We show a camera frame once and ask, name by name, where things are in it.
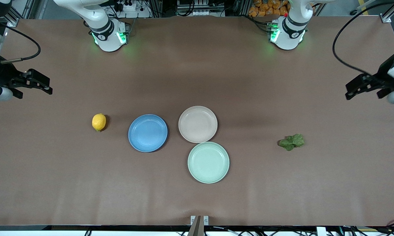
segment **brown tablecloth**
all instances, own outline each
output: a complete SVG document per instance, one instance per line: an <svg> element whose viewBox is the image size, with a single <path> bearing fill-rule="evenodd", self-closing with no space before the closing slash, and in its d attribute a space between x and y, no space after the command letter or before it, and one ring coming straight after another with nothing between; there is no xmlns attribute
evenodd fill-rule
<svg viewBox="0 0 394 236"><path fill-rule="evenodd" d="M394 105L375 93L345 100L358 72L332 56L348 17L312 18L292 51L244 18L139 19L128 45L101 51L82 21L22 20L42 48L16 63L49 76L53 95L21 89L0 103L0 224L386 225L394 219ZM371 73L394 53L390 24L360 17L339 55ZM10 32L2 55L35 45ZM195 144L178 132L190 106L215 112L213 142L230 156L226 177L201 184L187 168ZM110 116L95 132L94 114ZM131 122L153 113L167 143L140 153ZM277 141L302 133L306 146Z"/></svg>

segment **yellow lemon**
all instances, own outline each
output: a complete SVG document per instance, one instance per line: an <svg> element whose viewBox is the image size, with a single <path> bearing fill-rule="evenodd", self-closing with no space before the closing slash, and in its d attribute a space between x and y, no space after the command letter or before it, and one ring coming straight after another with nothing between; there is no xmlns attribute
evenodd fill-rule
<svg viewBox="0 0 394 236"><path fill-rule="evenodd" d="M92 127L97 132L101 131L105 127L106 123L107 123L107 118L102 113L96 114L92 118Z"/></svg>

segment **plate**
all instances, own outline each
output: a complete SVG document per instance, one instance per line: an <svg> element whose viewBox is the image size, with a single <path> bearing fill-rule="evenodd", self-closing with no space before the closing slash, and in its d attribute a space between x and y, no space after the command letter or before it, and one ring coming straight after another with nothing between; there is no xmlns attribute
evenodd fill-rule
<svg viewBox="0 0 394 236"><path fill-rule="evenodd" d="M196 180L204 184L214 184L227 174L229 155L217 143L200 143L188 155L188 170Z"/></svg>
<svg viewBox="0 0 394 236"><path fill-rule="evenodd" d="M164 120L153 114L139 116L128 129L128 140L138 151L158 150L166 141L168 127Z"/></svg>
<svg viewBox="0 0 394 236"><path fill-rule="evenodd" d="M210 140L217 132L216 115L208 108L194 106L182 112L178 122L182 137L192 143Z"/></svg>

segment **blue plate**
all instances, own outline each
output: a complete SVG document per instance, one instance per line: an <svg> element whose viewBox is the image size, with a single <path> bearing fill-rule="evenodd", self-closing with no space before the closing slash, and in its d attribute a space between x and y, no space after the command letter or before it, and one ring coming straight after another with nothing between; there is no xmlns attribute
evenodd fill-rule
<svg viewBox="0 0 394 236"><path fill-rule="evenodd" d="M157 115L142 115L135 119L128 130L128 140L138 151L158 150L168 137L168 127Z"/></svg>

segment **mint green plate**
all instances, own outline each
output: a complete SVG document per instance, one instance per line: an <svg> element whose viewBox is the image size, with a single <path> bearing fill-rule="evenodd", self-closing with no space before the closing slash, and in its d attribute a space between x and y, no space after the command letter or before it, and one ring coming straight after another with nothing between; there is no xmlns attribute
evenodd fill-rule
<svg viewBox="0 0 394 236"><path fill-rule="evenodd" d="M200 143L188 155L188 170L196 180L214 184L227 174L229 155L217 143Z"/></svg>

